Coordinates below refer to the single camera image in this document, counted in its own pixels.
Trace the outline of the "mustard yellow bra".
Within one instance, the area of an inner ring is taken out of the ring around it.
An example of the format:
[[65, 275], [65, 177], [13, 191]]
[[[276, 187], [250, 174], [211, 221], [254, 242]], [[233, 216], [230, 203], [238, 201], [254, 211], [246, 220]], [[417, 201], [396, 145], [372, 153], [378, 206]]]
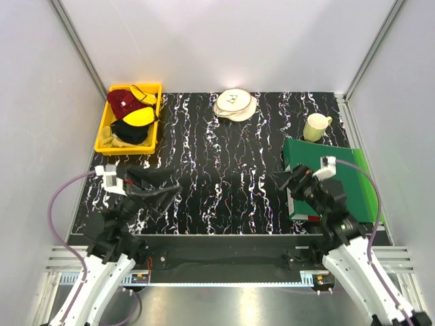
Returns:
[[132, 144], [122, 141], [111, 131], [109, 126], [103, 127], [102, 131], [98, 134], [97, 140], [98, 146], [101, 148], [132, 148], [147, 146], [147, 140], [144, 140], [140, 144]]

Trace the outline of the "white mesh laundry bag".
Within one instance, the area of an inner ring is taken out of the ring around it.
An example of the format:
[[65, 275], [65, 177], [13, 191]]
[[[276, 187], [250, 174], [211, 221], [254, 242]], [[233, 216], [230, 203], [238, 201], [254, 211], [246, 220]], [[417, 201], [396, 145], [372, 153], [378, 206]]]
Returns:
[[218, 96], [213, 105], [213, 112], [218, 117], [233, 122], [244, 122], [256, 112], [257, 104], [257, 98], [248, 91], [233, 88], [225, 90]]

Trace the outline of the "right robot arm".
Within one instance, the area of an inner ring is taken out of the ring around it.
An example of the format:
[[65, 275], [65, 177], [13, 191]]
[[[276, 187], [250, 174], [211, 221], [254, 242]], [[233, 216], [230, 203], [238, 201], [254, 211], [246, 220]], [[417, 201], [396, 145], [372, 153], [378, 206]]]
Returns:
[[373, 236], [366, 235], [347, 208], [343, 184], [334, 178], [336, 162], [329, 156], [321, 159], [318, 171], [299, 164], [271, 174], [280, 190], [321, 217], [323, 236], [310, 245], [309, 263], [332, 273], [369, 325], [431, 325], [429, 315], [416, 311], [394, 286], [372, 250]]

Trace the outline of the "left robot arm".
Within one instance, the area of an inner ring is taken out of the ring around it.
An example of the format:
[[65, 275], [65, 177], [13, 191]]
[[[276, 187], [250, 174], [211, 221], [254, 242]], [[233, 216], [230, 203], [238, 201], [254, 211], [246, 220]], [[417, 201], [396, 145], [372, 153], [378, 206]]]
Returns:
[[64, 240], [60, 243], [76, 257], [81, 270], [64, 304], [50, 325], [99, 325], [108, 303], [132, 270], [150, 262], [147, 242], [132, 235], [128, 224], [141, 210], [164, 215], [181, 192], [180, 185], [167, 185], [172, 169], [128, 165], [99, 165], [74, 177], [102, 179], [103, 189], [120, 196], [111, 208], [93, 212], [84, 235], [90, 241], [81, 255]]

